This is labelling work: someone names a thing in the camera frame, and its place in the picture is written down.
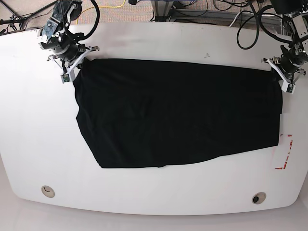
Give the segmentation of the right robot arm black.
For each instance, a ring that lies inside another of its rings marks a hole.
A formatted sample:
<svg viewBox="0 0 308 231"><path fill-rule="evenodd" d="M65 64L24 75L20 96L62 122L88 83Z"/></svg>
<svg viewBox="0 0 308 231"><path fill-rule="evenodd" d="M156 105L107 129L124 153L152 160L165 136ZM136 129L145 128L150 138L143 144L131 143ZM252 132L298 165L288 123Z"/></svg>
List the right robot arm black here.
<svg viewBox="0 0 308 231"><path fill-rule="evenodd" d="M86 46L81 41L89 39L99 24L100 9L96 1L91 1L96 19L88 34L72 33L69 27L72 21L77 20L82 13L82 1L58 0L53 8L51 17L38 33L38 42L43 50L52 51L48 60L60 59L60 68L63 73L63 83L73 82L76 79L75 69L81 69L86 56L93 51L99 51L98 46Z"/></svg>

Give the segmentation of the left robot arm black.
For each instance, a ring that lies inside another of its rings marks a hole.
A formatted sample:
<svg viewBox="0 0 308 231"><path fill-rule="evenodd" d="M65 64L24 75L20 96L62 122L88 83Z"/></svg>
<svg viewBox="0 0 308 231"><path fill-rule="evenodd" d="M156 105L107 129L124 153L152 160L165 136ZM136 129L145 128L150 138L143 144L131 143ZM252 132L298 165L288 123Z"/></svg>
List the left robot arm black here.
<svg viewBox="0 0 308 231"><path fill-rule="evenodd" d="M274 9L278 15L282 16L282 26L290 34L291 40L272 34L263 26L262 16L269 9ZM272 0L270 5L259 10L258 23L271 38L288 44L288 48L281 45L280 57L263 59L263 61L280 76L282 91L293 94L296 81L306 74L302 66L308 62L308 2L306 0Z"/></svg>

